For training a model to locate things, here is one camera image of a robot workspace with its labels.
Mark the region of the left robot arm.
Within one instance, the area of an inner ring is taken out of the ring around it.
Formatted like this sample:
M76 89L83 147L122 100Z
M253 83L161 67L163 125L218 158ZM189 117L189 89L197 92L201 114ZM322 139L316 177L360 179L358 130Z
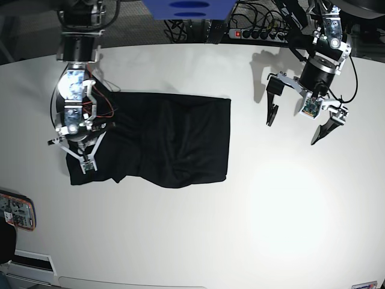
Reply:
M318 126L311 144L344 126L349 115L347 101L337 97L330 86L351 58L353 44L342 13L358 20L374 20L384 16L384 1L309 1L303 10L298 1L277 1L277 8L290 26L286 38L290 51L303 62L299 77L284 72L268 75L266 124L271 126L278 112L274 103L285 87L302 97L299 113L316 119L321 111L329 113L324 125Z

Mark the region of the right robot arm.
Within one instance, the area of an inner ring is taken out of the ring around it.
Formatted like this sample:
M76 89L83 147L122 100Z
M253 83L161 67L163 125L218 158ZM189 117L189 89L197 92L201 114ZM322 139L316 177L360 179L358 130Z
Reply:
M63 1L56 9L61 24L61 43L57 61L65 63L51 95L50 104L58 104L57 113L51 113L51 124L57 137L48 145L59 146L79 163L86 174L96 171L95 155L106 134L113 127L112 113L97 113L96 79L88 69L97 63L99 37L120 14L121 2L116 1L114 15L106 20L103 1Z

